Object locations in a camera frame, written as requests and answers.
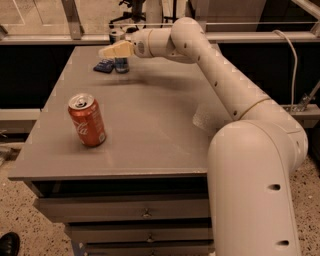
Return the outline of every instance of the drawer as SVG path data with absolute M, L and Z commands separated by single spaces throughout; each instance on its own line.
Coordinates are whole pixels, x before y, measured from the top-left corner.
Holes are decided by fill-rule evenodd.
M 208 218 L 207 194 L 40 198 L 34 206 L 52 222 Z
M 86 244 L 85 251 L 91 255 L 113 256 L 208 256 L 214 252 L 212 242 L 186 241 L 148 244 Z
M 73 241 L 83 244 L 213 240 L 211 219 L 67 226 L 65 232 Z

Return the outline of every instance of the screw hole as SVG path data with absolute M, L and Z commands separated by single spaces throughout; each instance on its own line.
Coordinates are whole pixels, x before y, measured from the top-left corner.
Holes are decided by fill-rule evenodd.
M 281 189 L 281 186 L 280 186 L 280 184 L 272 184 L 272 185 L 268 186 L 268 189 L 274 190 L 274 191 L 279 191 Z

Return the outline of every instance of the shoe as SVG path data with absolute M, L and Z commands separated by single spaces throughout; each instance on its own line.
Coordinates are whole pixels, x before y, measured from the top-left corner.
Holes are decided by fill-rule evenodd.
M 17 256 L 20 248 L 20 238 L 18 234 L 10 232 L 0 238 L 0 255 Z

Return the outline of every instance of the floor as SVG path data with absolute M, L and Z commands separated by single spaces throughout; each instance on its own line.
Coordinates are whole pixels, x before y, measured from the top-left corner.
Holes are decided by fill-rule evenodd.
M 70 239 L 62 224 L 53 224 L 33 206 L 34 194 L 8 173 L 23 144 L 0 167 L 0 236 L 9 231 L 21 237 L 19 256 L 71 256 Z M 291 174 L 291 189 L 302 256 L 320 255 L 320 168 L 310 156 Z

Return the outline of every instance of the table top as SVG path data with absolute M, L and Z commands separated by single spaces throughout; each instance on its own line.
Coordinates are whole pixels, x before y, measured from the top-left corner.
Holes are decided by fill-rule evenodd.
M 75 48 L 9 178 L 205 175 L 210 141 L 231 118 L 198 66 L 134 56 L 129 73 L 105 74 L 93 71 L 100 48 Z M 95 148 L 81 144 L 67 111 L 80 92 L 102 112 L 108 137 Z

